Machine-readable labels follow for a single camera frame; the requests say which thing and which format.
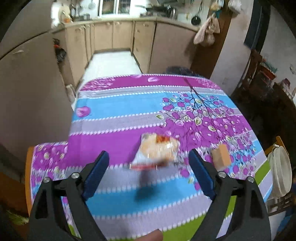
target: countertop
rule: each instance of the countertop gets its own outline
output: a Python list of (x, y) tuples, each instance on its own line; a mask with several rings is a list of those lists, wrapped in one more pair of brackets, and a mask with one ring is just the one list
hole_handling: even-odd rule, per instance
[(182, 28), (186, 28), (188, 30), (192, 30), (195, 32), (198, 32), (198, 30), (200, 29), (200, 26), (193, 26), (191, 24), (187, 24), (187, 23), (183, 23), (177, 20), (173, 20), (173, 19), (169, 19), (169, 18), (164, 18), (164, 17), (143, 17), (143, 18), (98, 18), (98, 19), (93, 19), (90, 21), (77, 21), (77, 22), (73, 22), (73, 23), (62, 23), (59, 24), (57, 27), (51, 29), (52, 33), (61, 31), (65, 28), (69, 28), (69, 27), (74, 27), (74, 26), (79, 26), (79, 25), (83, 25), (83, 24), (90, 24), (90, 23), (107, 23), (107, 22), (113, 22), (113, 21), (136, 21), (136, 22), (140, 22), (140, 21), (145, 21), (145, 22), (149, 22), (149, 21), (153, 21), (153, 22), (159, 22), (159, 23), (168, 23), (168, 24), (172, 24), (178, 27), (182, 27)]

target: striped tablecloth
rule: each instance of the striped tablecloth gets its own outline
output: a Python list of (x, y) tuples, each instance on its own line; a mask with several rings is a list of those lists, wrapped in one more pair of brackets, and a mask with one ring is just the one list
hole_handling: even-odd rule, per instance
[[(129, 170), (145, 132), (177, 138), (184, 163)], [(35, 147), (32, 200), (43, 177), (66, 178), (105, 150), (110, 166), (87, 205), (106, 238), (134, 239), (160, 229), (164, 240), (187, 241), (211, 204), (188, 165), (188, 151), (196, 148), (212, 162), (210, 151), (221, 143), (227, 145), (232, 161), (224, 171), (239, 179), (254, 176), (266, 200), (272, 189), (266, 156), (244, 116), (219, 86), (205, 78), (162, 74), (92, 80), (79, 93), (68, 141)], [(228, 228), (234, 204), (231, 198), (219, 236)], [(63, 206), (75, 230), (65, 197)]]

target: wooden block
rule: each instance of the wooden block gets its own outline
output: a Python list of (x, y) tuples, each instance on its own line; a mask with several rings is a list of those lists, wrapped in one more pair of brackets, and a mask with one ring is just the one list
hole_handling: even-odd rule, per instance
[(217, 171), (222, 171), (231, 164), (231, 159), (227, 150), (227, 146), (224, 144), (221, 144), (218, 146), (217, 149), (212, 150), (212, 158), (214, 167)]

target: silver bolt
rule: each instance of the silver bolt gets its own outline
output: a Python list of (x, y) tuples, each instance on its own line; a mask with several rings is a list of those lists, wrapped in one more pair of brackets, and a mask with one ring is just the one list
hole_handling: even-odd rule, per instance
[(43, 179), (43, 182), (48, 183), (50, 180), (51, 180), (50, 177), (46, 177), (46, 178)]
[(71, 177), (72, 177), (73, 179), (76, 179), (76, 178), (79, 177), (79, 173), (78, 173), (78, 172), (72, 173)]
[(247, 177), (247, 180), (251, 183), (255, 182), (255, 179), (253, 177)]
[(218, 176), (222, 178), (226, 178), (227, 174), (226, 172), (218, 172)]

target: tiled floor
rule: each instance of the tiled floor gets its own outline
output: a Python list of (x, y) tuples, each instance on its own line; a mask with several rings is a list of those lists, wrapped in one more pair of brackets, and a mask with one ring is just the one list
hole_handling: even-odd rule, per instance
[(106, 76), (141, 74), (135, 59), (130, 51), (95, 54), (82, 77), (78, 89), (88, 81)]

